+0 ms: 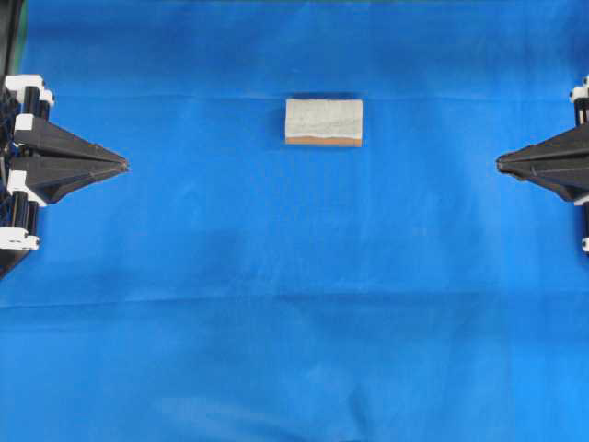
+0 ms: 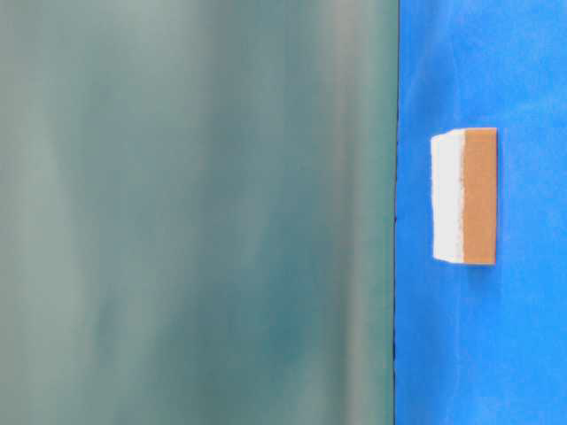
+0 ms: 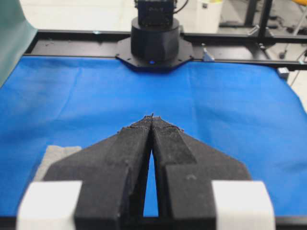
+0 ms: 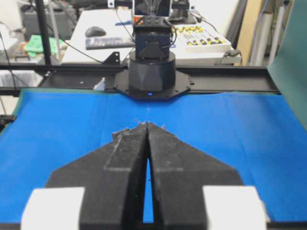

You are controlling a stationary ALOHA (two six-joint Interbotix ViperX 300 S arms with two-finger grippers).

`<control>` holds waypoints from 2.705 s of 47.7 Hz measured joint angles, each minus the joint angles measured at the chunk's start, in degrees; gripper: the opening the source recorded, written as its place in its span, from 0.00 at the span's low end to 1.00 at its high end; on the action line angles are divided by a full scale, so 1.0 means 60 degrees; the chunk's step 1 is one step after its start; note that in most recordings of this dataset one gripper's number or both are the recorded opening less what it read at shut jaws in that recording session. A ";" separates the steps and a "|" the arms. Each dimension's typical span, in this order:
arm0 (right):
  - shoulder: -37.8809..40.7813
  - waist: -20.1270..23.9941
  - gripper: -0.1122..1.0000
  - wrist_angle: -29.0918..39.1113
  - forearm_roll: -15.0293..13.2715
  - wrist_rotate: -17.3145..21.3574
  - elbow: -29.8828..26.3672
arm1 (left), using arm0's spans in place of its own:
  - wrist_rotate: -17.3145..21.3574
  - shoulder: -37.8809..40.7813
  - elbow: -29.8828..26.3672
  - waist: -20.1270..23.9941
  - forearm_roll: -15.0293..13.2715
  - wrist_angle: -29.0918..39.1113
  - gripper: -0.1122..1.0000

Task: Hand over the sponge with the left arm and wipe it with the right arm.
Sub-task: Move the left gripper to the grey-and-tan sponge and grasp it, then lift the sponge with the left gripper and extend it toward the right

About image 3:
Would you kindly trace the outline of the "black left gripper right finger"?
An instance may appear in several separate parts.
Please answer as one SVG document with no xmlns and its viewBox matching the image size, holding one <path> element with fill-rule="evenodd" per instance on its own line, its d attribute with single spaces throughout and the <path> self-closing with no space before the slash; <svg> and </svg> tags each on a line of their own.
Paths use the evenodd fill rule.
<svg viewBox="0 0 307 230">
<path fill-rule="evenodd" d="M 187 135 L 159 117 L 152 119 L 159 215 L 175 223 L 214 223 L 213 180 L 251 180 L 246 166 Z"/>
</svg>

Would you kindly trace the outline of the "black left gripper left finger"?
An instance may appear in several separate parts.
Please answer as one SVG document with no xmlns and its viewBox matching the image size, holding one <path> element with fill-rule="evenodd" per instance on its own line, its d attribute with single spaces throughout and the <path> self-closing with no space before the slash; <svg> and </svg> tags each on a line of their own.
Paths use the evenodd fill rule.
<svg viewBox="0 0 307 230">
<path fill-rule="evenodd" d="M 44 181 L 81 181 L 73 218 L 78 230 L 119 230 L 141 219 L 151 153 L 152 117 L 53 163 Z"/>
</svg>

